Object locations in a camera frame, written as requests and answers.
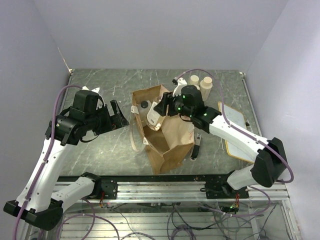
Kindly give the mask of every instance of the label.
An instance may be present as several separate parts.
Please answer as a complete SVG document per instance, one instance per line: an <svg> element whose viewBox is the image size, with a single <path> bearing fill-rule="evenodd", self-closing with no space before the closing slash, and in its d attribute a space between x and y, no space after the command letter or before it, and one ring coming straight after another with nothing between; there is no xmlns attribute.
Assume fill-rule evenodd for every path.
<svg viewBox="0 0 320 240"><path fill-rule="evenodd" d="M157 125L157 122L159 120L159 118L161 117L161 115L159 113L157 113L154 110L154 107L157 105L158 103L156 103L155 101L152 103L150 111L148 112L148 114L146 115L146 119L148 120L149 124L152 126Z"/></svg>

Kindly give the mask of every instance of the marble surface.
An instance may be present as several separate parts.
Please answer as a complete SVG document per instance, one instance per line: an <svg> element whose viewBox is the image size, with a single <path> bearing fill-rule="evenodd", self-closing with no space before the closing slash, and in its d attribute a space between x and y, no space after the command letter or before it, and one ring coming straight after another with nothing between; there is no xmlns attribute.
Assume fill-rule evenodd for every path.
<svg viewBox="0 0 320 240"><path fill-rule="evenodd" d="M101 88L104 101L110 105L110 100L118 101L124 116L130 119L132 91L146 89L159 84L173 91L172 79L182 73L182 69L75 69L70 84L87 86L89 89ZM212 70L212 74L221 82L225 104L243 113L247 129L259 134L253 110L250 106L244 83L239 71ZM195 71L200 80L207 75ZM190 74L184 78L188 81ZM67 92L63 108L69 107L76 89ZM221 100L218 89L213 86L205 102L207 106L218 109ZM141 139L134 125L134 136L138 144ZM239 170L249 163L231 157L226 152L225 141L221 138L195 129L202 133L200 152L195 162L189 160L189 154L183 161L183 166L166 174L226 174ZM90 139L93 134L87 134L84 139ZM84 172L96 175L152 175L152 168L145 152L136 154L131 148L129 126L100 135L90 143L79 143L67 155L68 161L61 171L61 176L79 176Z"/></svg>

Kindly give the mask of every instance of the brown paper bag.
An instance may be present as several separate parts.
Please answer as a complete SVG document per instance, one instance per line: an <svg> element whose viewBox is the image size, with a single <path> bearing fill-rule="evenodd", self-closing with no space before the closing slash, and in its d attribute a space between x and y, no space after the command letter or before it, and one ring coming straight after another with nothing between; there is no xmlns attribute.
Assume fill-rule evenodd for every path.
<svg viewBox="0 0 320 240"><path fill-rule="evenodd" d="M132 105L138 106L142 101L153 101L156 97L169 92L158 85L132 93ZM166 116L160 130L153 131L148 126L142 127L139 114L135 114L136 125L141 139L147 139L145 147L153 173L162 174L182 165L186 154L194 145L194 125L182 121L179 115Z"/></svg>

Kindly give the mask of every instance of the white wall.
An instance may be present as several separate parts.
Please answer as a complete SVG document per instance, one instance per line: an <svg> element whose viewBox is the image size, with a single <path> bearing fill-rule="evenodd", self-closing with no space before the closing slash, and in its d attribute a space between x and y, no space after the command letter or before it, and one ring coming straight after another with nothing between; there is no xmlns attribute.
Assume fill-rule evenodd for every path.
<svg viewBox="0 0 320 240"><path fill-rule="evenodd" d="M35 0L70 68L245 72L288 0Z"/></svg>
<svg viewBox="0 0 320 240"><path fill-rule="evenodd" d="M283 140L304 239L319 239L320 1L289 0L247 72L262 133Z"/></svg>
<svg viewBox="0 0 320 240"><path fill-rule="evenodd" d="M56 95L69 78L32 0L0 4L0 205L20 194L39 158ZM0 239L15 217L0 211Z"/></svg>

